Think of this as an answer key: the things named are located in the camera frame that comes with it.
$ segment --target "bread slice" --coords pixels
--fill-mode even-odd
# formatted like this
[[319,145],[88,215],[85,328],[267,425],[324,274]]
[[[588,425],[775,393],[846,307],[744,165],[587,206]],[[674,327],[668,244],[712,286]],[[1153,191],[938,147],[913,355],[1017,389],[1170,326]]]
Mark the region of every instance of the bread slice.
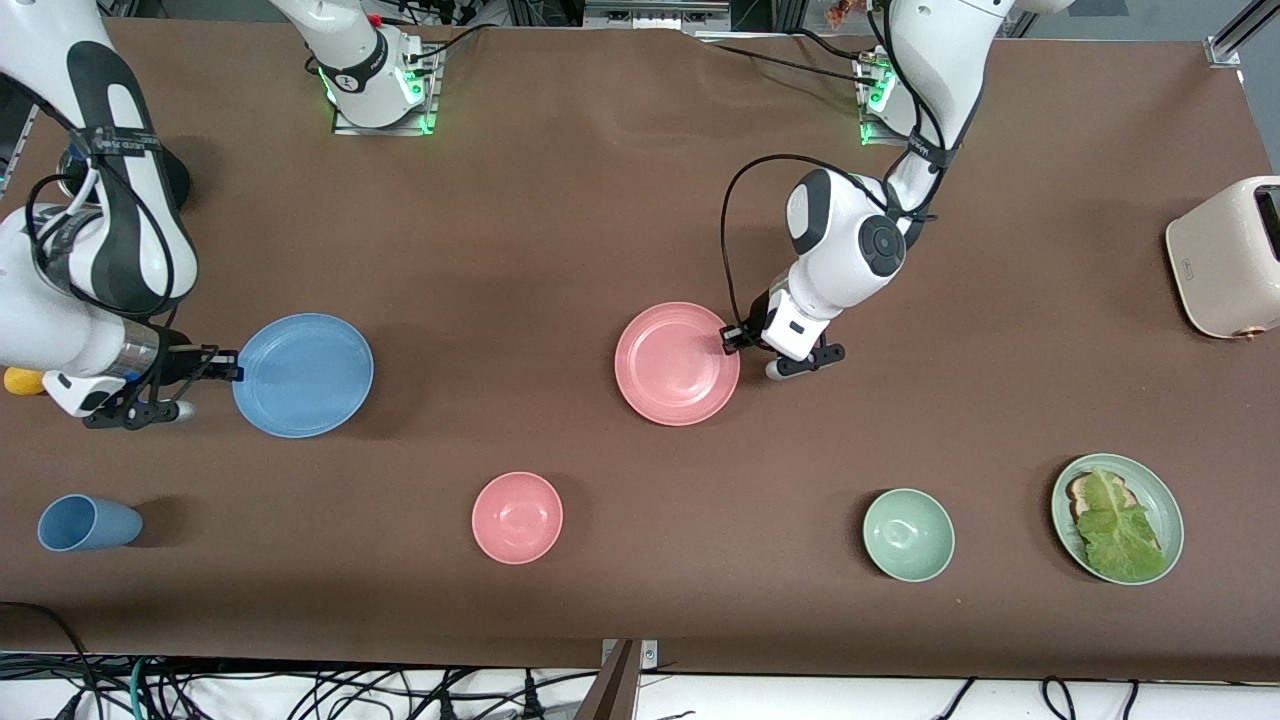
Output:
[[[1091,475],[1080,475],[1071,480],[1071,484],[1066,486],[1066,495],[1071,498],[1071,516],[1075,521],[1080,521],[1080,515],[1089,511],[1089,502],[1084,500],[1084,480]],[[1133,495],[1133,491],[1124,484],[1124,478],[1116,475],[1116,482],[1120,483],[1120,489],[1124,491],[1124,506],[1133,507],[1138,505],[1138,496]],[[1160,547],[1160,541],[1156,541],[1156,547]]]

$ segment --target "plate rim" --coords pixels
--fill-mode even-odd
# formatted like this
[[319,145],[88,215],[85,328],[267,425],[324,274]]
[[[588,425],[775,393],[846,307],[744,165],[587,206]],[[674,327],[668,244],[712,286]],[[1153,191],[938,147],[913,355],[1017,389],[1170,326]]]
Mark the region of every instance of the plate rim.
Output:
[[654,423],[654,424],[658,424],[658,425],[664,425],[664,427],[668,427],[668,428],[687,428],[690,425],[696,425],[699,423],[705,423],[707,420],[710,420],[712,418],[714,418],[717,414],[719,414],[719,411],[723,410],[728,405],[728,402],[733,398],[733,395],[736,395],[736,392],[737,392],[737,383],[741,379],[742,365],[741,365],[741,359],[737,356],[737,354],[726,355],[724,356],[726,361],[728,363],[728,366],[731,368],[731,375],[732,375],[732,379],[733,379],[732,387],[728,391],[728,393],[724,396],[724,398],[722,401],[716,402],[716,406],[704,418],[700,418],[700,419],[696,419],[696,420],[675,420],[673,421],[673,420],[659,419],[659,418],[655,416],[654,413],[646,413],[646,411],[640,410],[639,407],[636,407],[635,393],[627,392],[626,388],[622,387],[622,382],[621,382],[623,375],[628,375],[628,377],[634,375],[634,373],[631,373],[631,363],[630,363],[631,356],[630,356],[628,352],[623,352],[623,342],[622,341],[626,340],[628,334],[631,334],[631,332],[636,327],[636,323],[639,323],[640,320],[643,320],[646,315],[654,314],[654,313],[657,313],[657,311],[659,311],[662,309],[666,309],[666,307],[682,307],[682,309],[686,309],[686,310],[692,310],[694,313],[704,315],[704,316],[707,316],[709,319],[714,318],[714,320],[716,320],[717,324],[723,324],[723,322],[724,322],[719,315],[717,315],[709,307],[704,307],[701,305],[698,305],[696,302],[687,302],[687,301],[684,301],[684,300],[672,300],[672,301],[668,301],[668,302],[659,302],[657,305],[653,305],[650,307],[646,307],[646,309],[641,310],[635,318],[631,319],[630,323],[627,323],[627,327],[622,329],[622,334],[618,336],[618,342],[617,342],[617,345],[614,346],[614,350],[613,350],[613,382],[617,386],[618,392],[622,393],[622,400],[626,401],[627,406],[630,406],[631,410],[634,410],[637,415],[640,415],[645,420],[649,420],[650,423]]
[[241,396],[243,393],[248,392],[247,389],[243,389],[243,387],[244,387],[243,386],[243,380],[242,382],[237,382],[237,383],[232,383],[232,400],[236,402],[236,409],[239,411],[241,418],[243,418],[244,421],[247,421],[248,424],[253,425],[259,430],[261,430],[261,432],[264,432],[264,433],[266,433],[269,436],[283,438],[283,439],[306,439],[306,438],[312,438],[312,437],[316,437],[316,436],[323,436],[323,434],[325,434],[328,432],[333,432],[333,430],[338,429],[339,427],[342,427],[343,424],[346,424],[347,420],[351,420],[356,415],[356,413],[358,413],[360,409],[365,406],[365,401],[369,400],[369,395],[370,395],[370,392],[372,392],[372,388],[374,388],[374,373],[375,373],[376,363],[374,361],[374,350],[369,345],[369,338],[366,338],[365,333],[360,332],[360,328],[357,328],[355,324],[352,324],[352,323],[349,323],[349,322],[347,322],[347,320],[344,320],[344,319],[342,319],[342,318],[339,318],[337,315],[330,315],[328,313],[294,313],[292,315],[285,315],[283,318],[276,318],[275,320],[271,320],[270,323],[268,323],[268,324],[262,325],[261,328],[259,328],[259,331],[255,332],[248,338],[248,341],[244,342],[244,345],[243,345],[243,347],[241,350],[241,356],[244,355],[244,350],[246,348],[250,348],[253,345],[253,341],[259,340],[264,333],[266,333],[268,331],[270,331],[273,327],[283,324],[283,323],[287,323],[287,322],[291,322],[291,320],[297,322],[297,320],[303,320],[303,319],[323,320],[325,323],[337,324],[338,327],[343,327],[343,328],[351,331],[351,333],[353,333],[353,336],[360,340],[360,348],[364,351],[365,356],[369,357],[369,377],[364,382],[364,389],[360,393],[360,401],[355,404],[355,407],[351,410],[351,413],[348,413],[344,418],[342,418],[342,420],[338,420],[337,423],[333,423],[329,427],[319,429],[319,430],[302,430],[302,432],[289,432],[289,433],[268,429],[268,428],[264,428],[262,425],[259,425],[253,420],[251,420],[248,418],[248,415],[244,413],[244,407],[243,407],[242,400],[241,400]]
[[[1169,493],[1169,500],[1170,500],[1170,502],[1171,502],[1171,505],[1174,507],[1174,514],[1178,516],[1178,528],[1180,530],[1181,537],[1179,538],[1180,542],[1178,543],[1178,552],[1174,555],[1174,557],[1170,559],[1167,555],[1165,556],[1165,560],[1169,561],[1169,564],[1165,566],[1165,570],[1161,574],[1156,575],[1155,578],[1151,578],[1149,580],[1126,582],[1126,580],[1116,580],[1114,578],[1108,578],[1108,577],[1103,575],[1102,573],[1098,573],[1097,570],[1094,570],[1093,568],[1091,568],[1089,564],[1084,561],[1084,559],[1076,556],[1075,552],[1073,552],[1071,547],[1066,542],[1066,536],[1062,532],[1062,525],[1066,524],[1066,525],[1070,525],[1070,527],[1074,528],[1075,527],[1075,519],[1070,516],[1070,506],[1068,506],[1068,514],[1066,514],[1066,516],[1062,516],[1062,514],[1059,510],[1057,503],[1055,502],[1055,500],[1060,495],[1065,495],[1066,493],[1068,473],[1073,473],[1073,469],[1074,469],[1074,473],[1079,473],[1082,470],[1082,468],[1079,465],[1082,465],[1084,462],[1089,462],[1089,461],[1096,461],[1098,459],[1119,459],[1119,460],[1124,460],[1126,462],[1133,462],[1138,468],[1146,470],[1151,475],[1151,478],[1155,479],[1156,483],[1160,484],[1160,487],[1165,488],[1166,493]],[[1076,477],[1078,477],[1076,474],[1073,474],[1071,479],[1074,480]],[[1128,455],[1120,455],[1119,452],[1091,452],[1091,454],[1082,455],[1082,456],[1071,460],[1057,474],[1057,480],[1053,483],[1053,489],[1050,492],[1048,506],[1050,506],[1050,518],[1051,518],[1052,525],[1053,525],[1053,533],[1057,536],[1057,542],[1061,543],[1062,550],[1066,551],[1066,553],[1071,557],[1071,560],[1075,561],[1076,565],[1079,565],[1080,568],[1084,568],[1084,570],[1088,571],[1091,575],[1093,575],[1094,578],[1098,578],[1101,580],[1106,580],[1108,583],[1116,584],[1116,585],[1123,585],[1123,587],[1142,587],[1142,585],[1149,585],[1151,583],[1155,583],[1157,580],[1164,579],[1165,575],[1167,575],[1170,571],[1172,571],[1174,566],[1178,565],[1178,561],[1181,560],[1181,557],[1183,557],[1183,550],[1187,547],[1187,520],[1185,520],[1185,518],[1183,518],[1183,509],[1178,503],[1178,497],[1174,495],[1174,491],[1169,488],[1169,484],[1165,483],[1164,478],[1161,478],[1160,475],[1157,475],[1155,470],[1152,470],[1151,468],[1148,468],[1146,464],[1143,464],[1143,462],[1140,462],[1138,460],[1134,460],[1133,457],[1129,457]]]

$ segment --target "white floor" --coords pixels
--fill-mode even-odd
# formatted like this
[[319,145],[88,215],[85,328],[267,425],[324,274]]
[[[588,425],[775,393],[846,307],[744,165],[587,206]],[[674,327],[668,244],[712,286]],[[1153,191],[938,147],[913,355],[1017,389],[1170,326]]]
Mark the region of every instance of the white floor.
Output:
[[[556,678],[571,670],[539,670],[538,679]],[[430,689],[440,679],[439,671],[410,674],[415,689]],[[522,687],[521,670],[485,670],[463,679],[454,689],[460,693],[517,692]],[[576,703],[586,694],[590,678],[548,685],[539,691],[544,707]],[[635,712],[636,720],[931,720],[941,715],[960,688],[960,680],[905,680],[851,678],[760,678],[709,675],[646,675],[641,679]],[[399,678],[379,685],[401,689]],[[198,680],[191,696],[211,720],[285,720],[300,698],[308,694],[312,682],[302,678],[260,680]],[[1129,693],[1126,683],[1070,683],[1076,716],[1080,720],[1119,720]],[[342,691],[323,703],[316,720],[328,719]],[[63,680],[0,682],[0,720],[37,720],[52,717],[72,696]],[[403,697],[372,694],[390,708],[372,703],[348,703],[340,720],[388,720],[407,715]],[[1055,702],[1065,708],[1057,691]],[[456,703],[461,720],[476,717],[492,707],[492,701]],[[108,706],[106,720],[132,720],[115,706]],[[486,716],[502,720],[506,706]],[[90,701],[81,703],[79,720],[96,719]],[[422,720],[436,720],[439,706],[433,705]],[[1181,720],[1230,717],[1231,720],[1274,720],[1280,717],[1280,688],[1235,685],[1152,684],[1142,685],[1130,715],[1132,720]],[[1037,682],[979,680],[963,700],[952,720],[1053,720],[1044,706]]]

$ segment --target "pink plate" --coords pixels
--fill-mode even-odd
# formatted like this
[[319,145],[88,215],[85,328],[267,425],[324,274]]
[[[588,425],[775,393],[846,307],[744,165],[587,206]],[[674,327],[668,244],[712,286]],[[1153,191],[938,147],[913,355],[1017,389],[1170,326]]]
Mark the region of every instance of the pink plate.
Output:
[[710,310],[666,302],[622,331],[613,373],[636,413],[660,425],[694,425],[721,411],[737,388],[739,357],[724,355]]

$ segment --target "blue cup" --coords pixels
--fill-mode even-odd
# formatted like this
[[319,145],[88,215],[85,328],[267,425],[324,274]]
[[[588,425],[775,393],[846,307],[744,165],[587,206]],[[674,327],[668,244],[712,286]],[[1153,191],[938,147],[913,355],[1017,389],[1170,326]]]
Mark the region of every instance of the blue cup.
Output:
[[120,547],[142,532],[142,515],[119,502],[68,495],[55,500],[40,516],[36,536],[45,550],[79,552]]

